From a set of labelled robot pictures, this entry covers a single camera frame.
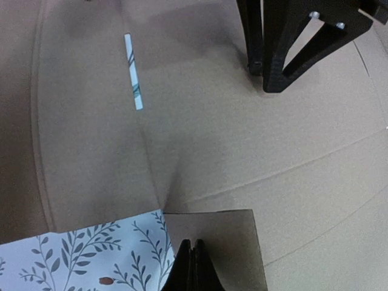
cardboard box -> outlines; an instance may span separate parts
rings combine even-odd
[[[289,255],[387,184],[388,63],[374,29],[267,95],[246,72],[233,1],[4,1],[0,24],[0,243],[158,208],[249,208],[270,290],[298,290],[310,281],[288,266],[315,265]],[[322,268],[310,271],[334,272]]]

black plastic part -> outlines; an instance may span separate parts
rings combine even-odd
[[[203,240],[182,241],[162,291],[225,291]]]
[[[237,0],[248,55],[248,70],[253,76],[263,72],[263,26],[260,0]]]
[[[289,49],[314,11],[325,24],[283,69]],[[282,92],[315,63],[372,26],[372,20],[346,0],[264,0],[264,13],[263,89],[269,93]],[[345,28],[336,27],[338,22],[345,23]]]
[[[260,0],[237,0],[246,39],[251,75],[263,76],[263,89],[279,93],[315,63],[368,31],[373,21],[385,24],[388,0],[263,0],[264,42]],[[305,29],[311,12],[324,25],[284,67],[287,53]]]

leaf pattern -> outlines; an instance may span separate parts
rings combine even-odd
[[[2,276],[2,274],[4,273],[4,265],[5,265],[5,261],[3,258],[0,257],[0,276]]]
[[[107,256],[112,251],[122,250],[122,238],[130,241],[130,247],[127,247],[126,253],[123,254],[128,255],[128,264],[120,266],[121,263],[113,261],[113,274],[97,278],[94,284],[105,285],[104,290],[109,290],[109,285],[115,284],[131,291],[160,290],[172,266],[172,248],[162,213],[146,215],[148,220],[130,218],[125,229],[120,232],[116,231],[122,227],[117,222],[111,222],[68,233],[47,234],[28,239],[32,240],[28,244],[26,257],[30,267],[21,268],[19,277],[22,284],[34,287],[15,290],[97,291],[85,286],[85,283],[93,284],[91,278],[95,274],[95,266],[98,266],[94,263],[101,262],[98,256],[104,256],[105,252]],[[125,234],[126,230],[135,233],[131,236]],[[124,256],[119,255],[117,258],[122,259]],[[0,258],[0,276],[4,271],[4,264],[5,261]]]
[[[136,83],[132,86],[132,91],[135,98],[141,96],[139,83]]]
[[[159,225],[159,229],[164,232],[164,247],[160,247],[160,239],[154,242],[150,237],[150,231],[148,229],[144,230],[140,228],[137,225],[136,221],[133,222],[132,226],[134,232],[139,232],[142,234],[143,239],[140,239],[140,242],[148,244],[151,247],[151,254],[153,255],[152,258],[156,260],[160,266],[157,289],[157,291],[160,291],[163,287],[162,282],[164,281],[164,279],[167,278],[168,274],[170,273],[170,269],[173,265],[173,263],[170,262],[169,259],[167,259],[169,252],[172,250],[172,245],[167,231],[166,222],[164,221],[162,215],[158,212],[152,213],[152,215],[154,216],[156,223]],[[131,267],[135,270],[135,273],[132,274],[132,277],[128,281],[127,273],[123,274],[119,266],[115,264],[115,270],[113,271],[113,273],[119,275],[120,277],[115,278],[114,280],[117,284],[128,285],[133,291],[147,291],[147,283],[151,280],[152,275],[148,274],[147,276],[145,276],[146,266],[141,266],[140,255],[136,256],[135,252],[132,250],[131,257],[133,259],[133,264],[131,264]]]

screw head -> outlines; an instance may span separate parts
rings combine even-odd
[[[337,26],[339,29],[344,29],[345,28],[345,23],[338,22],[335,26]]]
[[[321,16],[321,14],[319,12],[317,12],[317,11],[312,11],[312,12],[310,12],[309,16],[311,18],[318,19]]]

brown cardboard sheet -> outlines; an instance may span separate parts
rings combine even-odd
[[[203,239],[221,284],[229,291],[266,291],[256,225],[251,210],[166,214],[173,248],[183,239]]]
[[[266,266],[269,291],[386,291],[388,188],[322,236]]]
[[[32,149],[30,80],[40,1],[0,2],[0,244],[47,232]]]
[[[282,268],[387,184],[374,30],[267,95],[246,73],[234,1],[0,5],[0,243],[156,208],[250,208],[264,263]]]

